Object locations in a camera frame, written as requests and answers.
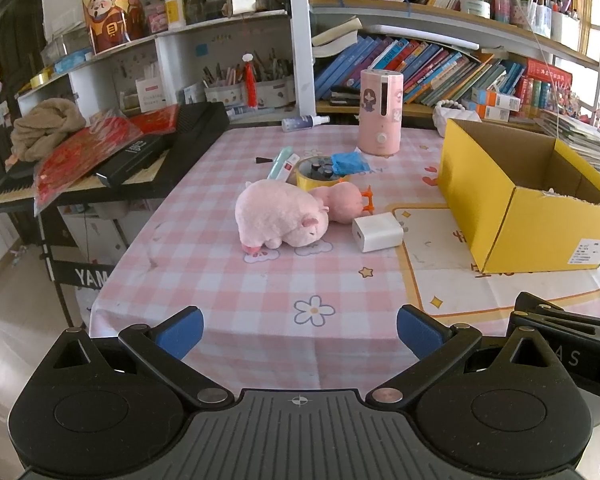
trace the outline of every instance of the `yellow cardboard box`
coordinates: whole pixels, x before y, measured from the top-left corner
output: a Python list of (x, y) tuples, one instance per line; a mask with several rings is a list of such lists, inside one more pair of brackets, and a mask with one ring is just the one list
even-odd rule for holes
[(480, 272), (600, 265), (600, 174), (560, 140), (449, 121), (438, 185)]

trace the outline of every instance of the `decorative paper lantern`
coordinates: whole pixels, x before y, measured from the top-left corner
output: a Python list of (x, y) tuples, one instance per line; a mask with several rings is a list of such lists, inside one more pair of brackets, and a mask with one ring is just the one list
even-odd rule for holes
[(144, 37), (140, 0), (82, 0), (82, 6), (96, 54)]

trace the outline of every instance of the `screw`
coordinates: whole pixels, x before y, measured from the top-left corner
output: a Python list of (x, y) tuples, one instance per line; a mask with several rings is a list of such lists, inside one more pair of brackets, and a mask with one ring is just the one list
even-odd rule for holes
[(205, 404), (218, 404), (224, 402), (229, 394), (221, 388), (205, 388), (198, 392), (198, 400)]
[(371, 396), (382, 404), (393, 404), (402, 400), (402, 392), (395, 388), (378, 388)]

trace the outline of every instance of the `quilted white bag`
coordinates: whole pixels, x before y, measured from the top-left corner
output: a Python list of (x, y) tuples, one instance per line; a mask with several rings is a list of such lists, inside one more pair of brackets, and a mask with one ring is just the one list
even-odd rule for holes
[(433, 125), (438, 130), (440, 137), (445, 136), (446, 122), (449, 119), (482, 122), (476, 112), (465, 109), (460, 103), (448, 100), (438, 101), (433, 109)]

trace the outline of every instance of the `pink plush pig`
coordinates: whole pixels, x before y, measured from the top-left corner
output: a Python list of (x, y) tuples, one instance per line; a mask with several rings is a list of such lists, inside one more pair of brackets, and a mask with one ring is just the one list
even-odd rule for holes
[[(362, 216), (364, 211), (374, 211), (371, 186), (361, 192), (355, 184), (342, 181), (331, 187), (316, 187), (309, 193), (322, 200), (329, 208), (329, 220), (339, 224), (350, 224), (355, 218)], [(363, 197), (368, 199), (368, 205), (364, 205)]]
[(247, 183), (235, 204), (242, 248), (257, 253), (262, 245), (277, 249), (282, 242), (303, 247), (318, 241), (329, 226), (322, 200), (279, 180)]

